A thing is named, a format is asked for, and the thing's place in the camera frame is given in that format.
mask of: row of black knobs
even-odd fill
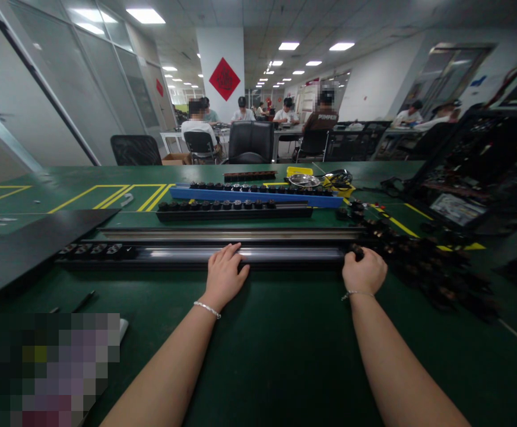
[[[200,190],[225,190],[235,192],[251,192],[251,193],[278,193],[278,194],[297,194],[306,196],[333,196],[333,192],[330,189],[324,189],[323,187],[304,187],[304,188],[292,188],[291,186],[266,186],[266,185],[248,185],[248,184],[230,184],[230,183],[196,183],[192,182],[189,185],[190,189]]]
[[[224,202],[220,202],[219,200],[215,200],[214,202],[210,202],[209,200],[205,200],[202,203],[199,202],[162,202],[159,204],[160,212],[173,212],[173,211],[210,211],[211,209],[214,211],[220,211],[221,209],[224,211],[229,211],[231,208],[235,210],[241,209],[274,209],[276,208],[276,202],[274,200],[269,200],[267,202],[263,202],[261,200],[257,200],[256,202],[252,202],[251,200],[245,200],[242,202],[241,200],[235,200],[231,202],[229,200],[225,200]]]

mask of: bracelet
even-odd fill
[[[217,313],[216,311],[214,311],[211,307],[209,307],[208,305],[205,305],[203,304],[202,302],[199,302],[199,301],[195,301],[193,303],[193,305],[200,305],[202,308],[206,308],[208,311],[210,311],[211,313],[213,313],[215,316],[217,316],[217,320],[221,318],[221,315],[219,313]]]
[[[370,294],[368,292],[362,292],[362,291],[347,291],[347,293],[341,298],[342,301],[345,301],[347,298],[349,298],[350,295],[353,294],[362,294],[362,295],[368,295],[370,297],[375,297],[373,294]]]

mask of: green work surface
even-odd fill
[[[347,168],[358,187],[375,187],[390,176],[411,177],[421,162],[325,163],[315,174]],[[109,203],[124,186],[134,201],[110,227],[159,227],[154,212],[137,212],[163,184],[223,182],[223,173],[277,170],[282,182],[288,165],[50,168],[9,181],[0,188],[0,217],[17,218],[0,226],[7,233],[58,209],[90,209]],[[141,186],[141,184],[159,184]],[[370,192],[354,193],[364,202],[385,205],[404,228],[423,235],[426,219],[401,200]],[[108,206],[119,207],[122,197]],[[169,192],[161,199],[170,201]],[[367,215],[378,218],[373,208]],[[174,222],[173,227],[343,227],[330,209],[311,218],[285,220]],[[474,270],[489,274],[502,319],[517,331],[517,288],[491,268],[517,256],[517,233],[481,240]],[[128,384],[167,339],[204,291],[205,272],[66,272],[51,267],[32,287],[0,297],[0,311],[72,310],[95,289],[98,298],[84,311],[120,313],[129,320],[120,363],[111,367],[109,387],[86,424],[98,425]],[[339,271],[253,272],[217,322],[199,381],[185,418],[186,426],[231,425],[381,425],[355,338]],[[502,324],[487,325],[459,308],[436,311],[425,297],[389,274],[378,294],[415,355],[474,426],[517,426],[517,337]]]

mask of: red diamond sign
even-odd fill
[[[225,101],[228,101],[239,85],[240,79],[224,58],[221,58],[209,79],[209,83],[221,94]]]

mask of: red decoration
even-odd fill
[[[162,86],[161,82],[159,81],[159,79],[156,79],[156,89],[159,92],[159,94],[161,96],[163,96],[163,86]]]
[[[240,79],[224,58],[221,58],[209,79],[209,83],[212,84],[225,101],[228,101],[239,85]]]

